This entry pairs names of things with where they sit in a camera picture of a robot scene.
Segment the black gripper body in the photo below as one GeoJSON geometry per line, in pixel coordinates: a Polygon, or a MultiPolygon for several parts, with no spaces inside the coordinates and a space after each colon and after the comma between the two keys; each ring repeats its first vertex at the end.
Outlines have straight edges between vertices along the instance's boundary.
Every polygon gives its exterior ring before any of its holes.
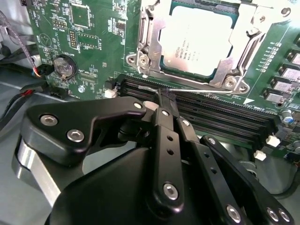
{"type": "Polygon", "coordinates": [[[218,225],[220,218],[197,167],[183,163],[184,208],[159,217],[148,204],[150,150],[130,150],[69,184],[57,198],[51,225],[218,225]]]}

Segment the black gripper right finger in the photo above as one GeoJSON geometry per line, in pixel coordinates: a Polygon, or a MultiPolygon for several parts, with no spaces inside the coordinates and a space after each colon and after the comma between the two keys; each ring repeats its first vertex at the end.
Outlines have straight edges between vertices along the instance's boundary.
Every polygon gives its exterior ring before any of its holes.
{"type": "Polygon", "coordinates": [[[177,119],[180,137],[191,150],[193,165],[202,173],[214,225],[295,223],[287,209],[219,141],[209,135],[196,136],[191,123],[179,116],[176,96],[170,91],[166,102],[177,119]]]}

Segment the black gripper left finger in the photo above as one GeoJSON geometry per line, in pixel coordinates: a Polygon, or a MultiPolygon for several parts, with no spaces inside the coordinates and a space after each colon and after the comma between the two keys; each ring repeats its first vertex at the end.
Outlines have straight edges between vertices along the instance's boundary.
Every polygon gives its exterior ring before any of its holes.
{"type": "Polygon", "coordinates": [[[151,102],[134,97],[36,105],[22,120],[17,158],[53,208],[72,182],[130,150],[150,150],[149,202],[158,216],[184,207],[177,119],[158,90],[151,102]]]}

